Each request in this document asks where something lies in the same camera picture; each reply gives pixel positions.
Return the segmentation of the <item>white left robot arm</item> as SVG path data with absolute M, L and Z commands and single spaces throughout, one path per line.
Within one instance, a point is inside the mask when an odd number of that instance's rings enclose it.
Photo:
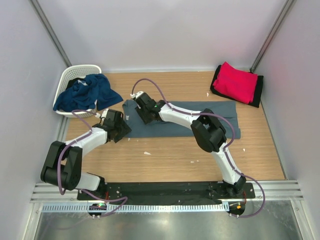
M 90 126 L 88 131 L 72 140 L 54 141 L 48 150 L 40 179 L 57 186 L 63 195 L 65 191 L 79 190 L 101 200 L 107 194 L 105 179 L 101 176 L 82 171 L 86 154 L 108 142 L 117 143 L 131 132 L 121 111 L 105 109 L 101 114 L 94 113 L 99 123 Z

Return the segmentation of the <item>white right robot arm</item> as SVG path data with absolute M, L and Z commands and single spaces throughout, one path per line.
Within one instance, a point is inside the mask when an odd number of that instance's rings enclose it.
M 136 102 L 135 110 L 145 124 L 162 121 L 190 129 L 197 145 L 215 159 L 222 174 L 222 185 L 226 194 L 237 198 L 243 193 L 246 177 L 229 151 L 229 145 L 235 138 L 235 130 L 225 118 L 214 114 L 208 108 L 194 111 L 165 100 L 156 102 L 143 91 L 132 93 L 130 97 Z

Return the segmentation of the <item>grey-blue t shirt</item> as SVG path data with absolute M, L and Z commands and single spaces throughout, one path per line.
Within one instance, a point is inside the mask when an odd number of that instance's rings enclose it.
M 173 101 L 175 106 L 189 109 L 192 111 L 203 111 L 210 109 L 214 114 L 227 119 L 233 126 L 235 139 L 241 138 L 241 129 L 238 124 L 238 115 L 236 112 L 236 103 L 234 101 Z M 135 108 L 136 102 L 126 100 L 123 105 L 124 120 L 131 128 L 131 132 L 127 134 L 128 138 L 160 138 L 160 137 L 192 137 L 193 132 L 181 125 L 152 121 L 144 124 Z

